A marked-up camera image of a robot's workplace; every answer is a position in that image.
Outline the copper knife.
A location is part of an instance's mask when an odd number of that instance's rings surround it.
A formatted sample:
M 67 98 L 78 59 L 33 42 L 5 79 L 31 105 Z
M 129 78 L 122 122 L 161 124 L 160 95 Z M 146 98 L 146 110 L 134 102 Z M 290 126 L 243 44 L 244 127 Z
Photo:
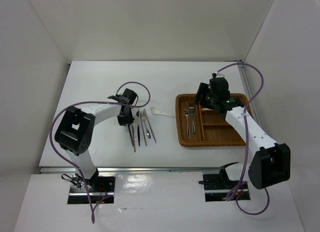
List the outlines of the copper knife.
M 128 130 L 129 130 L 129 136 L 130 136 L 131 144 L 134 147 L 134 138 L 133 138 L 133 135 L 132 135 L 131 125 L 128 125 L 127 127 L 128 127 Z

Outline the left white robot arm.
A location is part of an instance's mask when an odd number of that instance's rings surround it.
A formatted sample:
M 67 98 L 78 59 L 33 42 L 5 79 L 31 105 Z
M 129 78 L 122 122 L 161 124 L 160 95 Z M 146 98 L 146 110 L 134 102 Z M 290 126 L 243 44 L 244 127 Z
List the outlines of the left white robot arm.
M 134 117 L 129 106 L 137 97 L 136 92 L 125 89 L 121 95 L 108 97 L 110 105 L 96 104 L 84 109 L 69 106 L 65 111 L 54 140 L 76 165 L 81 185 L 87 191 L 96 190 L 101 181 L 89 153 L 94 127 L 112 117 L 117 118 L 120 126 L 131 125 Z

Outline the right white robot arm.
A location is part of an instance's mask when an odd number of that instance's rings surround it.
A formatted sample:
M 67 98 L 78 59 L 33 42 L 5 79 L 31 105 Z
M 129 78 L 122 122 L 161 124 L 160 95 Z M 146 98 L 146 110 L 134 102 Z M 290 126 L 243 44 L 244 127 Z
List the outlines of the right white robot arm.
M 277 143 L 263 131 L 249 114 L 248 103 L 231 96 L 225 78 L 215 77 L 208 84 L 200 83 L 194 102 L 217 112 L 243 139 L 253 156 L 251 163 L 235 163 L 220 173 L 220 186 L 229 188 L 235 181 L 243 181 L 263 189 L 289 180 L 290 148 L 285 143 Z

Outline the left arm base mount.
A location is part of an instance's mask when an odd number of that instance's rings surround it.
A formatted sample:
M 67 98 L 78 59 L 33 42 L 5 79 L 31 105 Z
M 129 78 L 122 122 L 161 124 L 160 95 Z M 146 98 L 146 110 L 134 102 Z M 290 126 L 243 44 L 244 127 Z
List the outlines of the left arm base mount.
M 70 183 L 68 204 L 89 204 L 84 182 L 77 174 L 69 176 L 62 174 L 61 178 Z M 115 176 L 100 176 L 95 185 L 88 185 L 88 191 L 92 204 L 101 199 L 101 203 L 114 203 Z

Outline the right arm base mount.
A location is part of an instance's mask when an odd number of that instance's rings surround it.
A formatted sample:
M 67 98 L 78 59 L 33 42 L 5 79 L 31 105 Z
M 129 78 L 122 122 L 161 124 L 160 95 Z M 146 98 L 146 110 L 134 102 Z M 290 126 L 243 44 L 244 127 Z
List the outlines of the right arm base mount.
M 225 201 L 227 193 L 238 184 L 238 181 L 223 180 L 219 174 L 203 174 L 198 184 L 204 187 L 205 201 L 216 202 Z M 240 187 L 232 200 L 235 200 L 238 195 L 240 195 L 239 200 L 251 199 L 247 184 Z

